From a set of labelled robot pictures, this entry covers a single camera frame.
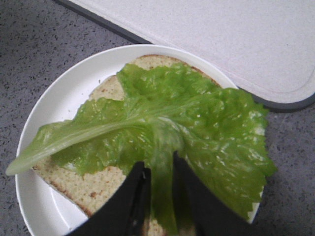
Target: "lettuce leaf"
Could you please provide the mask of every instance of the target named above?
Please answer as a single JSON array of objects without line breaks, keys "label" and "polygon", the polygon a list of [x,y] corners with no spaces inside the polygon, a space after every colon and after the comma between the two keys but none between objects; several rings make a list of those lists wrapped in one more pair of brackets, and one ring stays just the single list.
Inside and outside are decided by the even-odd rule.
[{"label": "lettuce leaf", "polygon": [[117,74],[124,101],[86,101],[73,120],[45,125],[7,169],[15,174],[39,159],[81,175],[136,161],[152,170],[152,213],[176,233],[171,197],[172,154],[178,151],[228,207],[248,219],[252,203],[276,167],[265,149],[267,110],[238,89],[221,89],[189,66],[144,70],[127,64]]}]

